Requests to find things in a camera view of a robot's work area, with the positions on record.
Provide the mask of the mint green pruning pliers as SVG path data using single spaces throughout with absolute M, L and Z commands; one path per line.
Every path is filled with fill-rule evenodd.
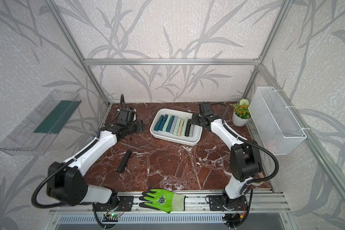
M 165 124 L 163 126 L 163 132 L 166 132 L 171 117 L 172 117 L 171 115 L 168 115 L 167 120 L 166 120 L 166 122 L 165 122 Z

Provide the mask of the black pruning pliers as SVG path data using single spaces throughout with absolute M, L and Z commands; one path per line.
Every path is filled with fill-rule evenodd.
M 124 170 L 127 166 L 128 160 L 130 159 L 131 155 L 132 155 L 132 150 L 127 150 L 127 152 L 124 154 L 124 157 L 123 157 L 121 163 L 118 166 L 118 169 L 117 169 L 118 173 L 124 172 Z
M 191 119 L 189 119 L 189 120 L 187 121 L 187 124 L 186 124 L 186 130 L 185 130 L 185 136 L 186 136 L 186 137 L 189 137 L 190 128 L 191 128 Z

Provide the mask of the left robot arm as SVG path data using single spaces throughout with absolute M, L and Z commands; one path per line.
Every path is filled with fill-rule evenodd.
M 32 205 L 39 209 L 88 203 L 113 206 L 117 201 L 116 192 L 106 187 L 89 185 L 84 176 L 107 150 L 126 136 L 143 131 L 143 121 L 137 119 L 134 108 L 126 107 L 124 96 L 121 96 L 117 115 L 100 128 L 89 144 L 67 160 L 49 166 L 48 176 L 34 190 Z

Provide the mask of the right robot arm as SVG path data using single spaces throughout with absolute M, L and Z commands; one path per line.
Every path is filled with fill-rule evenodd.
M 253 183 L 274 178 L 279 171 L 279 162 L 269 150 L 259 146 L 255 141 L 245 139 L 226 123 L 225 116 L 229 111 L 227 107 L 223 116 L 220 116 L 211 110 L 213 105 L 226 106 L 223 103 L 200 103 L 198 105 L 199 113 L 193 114 L 191 121 L 193 125 L 201 126 L 216 134 L 230 150 L 232 177 L 222 191 L 221 204 L 218 205 L 218 209 L 234 210 L 239 205 L 244 205 L 244 209 L 248 210 L 249 205 L 245 204 L 245 193 L 249 192 L 247 187 Z M 275 167 L 270 175 L 256 179 L 255 177 L 263 171 L 261 151 L 273 160 Z

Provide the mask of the white rectangular storage box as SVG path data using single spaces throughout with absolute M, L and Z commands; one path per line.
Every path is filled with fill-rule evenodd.
M 159 110 L 151 124 L 150 133 L 158 139 L 195 146 L 203 128 L 190 125 L 192 113 L 166 109 Z

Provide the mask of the grey pruning pliers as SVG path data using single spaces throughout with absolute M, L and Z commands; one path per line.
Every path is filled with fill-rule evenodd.
M 192 124 L 190 126 L 190 130 L 189 130 L 189 137 L 192 137 L 193 136 L 193 132 L 194 132 L 194 125 Z
M 177 116 L 175 116 L 175 117 L 174 117 L 174 120 L 173 120 L 173 122 L 172 122 L 171 129 L 170 129 L 170 133 L 171 133 L 171 134 L 173 134 L 173 132 L 174 132 L 174 129 L 175 129 L 175 126 L 176 126 L 177 120 L 178 120 L 178 117 L 177 117 Z

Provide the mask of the teal pruning pliers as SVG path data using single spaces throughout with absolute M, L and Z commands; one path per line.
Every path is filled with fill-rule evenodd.
M 161 121 L 161 123 L 159 125 L 159 128 L 158 128 L 159 131 L 163 130 L 163 127 L 164 127 L 164 125 L 165 125 L 165 123 L 167 121 L 167 118 L 168 118 L 168 115 L 164 115 L 164 117 L 163 117 L 163 119 L 162 119 L 162 121 Z
M 154 127 L 154 131 L 159 130 L 159 127 L 160 127 L 161 122 L 163 121 L 163 118 L 164 118 L 164 115 L 161 115 L 159 118 L 159 121 L 157 122 L 156 126 Z
M 175 119 L 175 116 L 171 116 L 171 117 L 170 117 L 170 120 L 169 120 L 167 129 L 166 129 L 166 132 L 170 132 L 170 131 L 171 131 L 171 128 L 172 128 L 174 119 Z

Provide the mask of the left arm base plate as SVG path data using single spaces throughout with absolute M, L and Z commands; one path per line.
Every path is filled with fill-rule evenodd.
M 120 211 L 130 212 L 133 205 L 134 196 L 112 196 L 110 200 L 103 203 L 96 203 L 96 212 Z

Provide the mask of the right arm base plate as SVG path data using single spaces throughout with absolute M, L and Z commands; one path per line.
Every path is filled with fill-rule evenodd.
M 244 211 L 248 209 L 245 196 L 236 199 L 229 199 L 224 195 L 209 195 L 208 204 L 210 211 Z

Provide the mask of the beige pruning pliers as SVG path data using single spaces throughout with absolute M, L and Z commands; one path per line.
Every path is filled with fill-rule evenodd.
M 182 134 L 182 129 L 183 129 L 184 121 L 185 121 L 185 119 L 181 118 L 180 124 L 179 124 L 179 128 L 178 128 L 178 131 L 177 131 L 177 136 L 178 137 L 180 137 L 181 134 Z

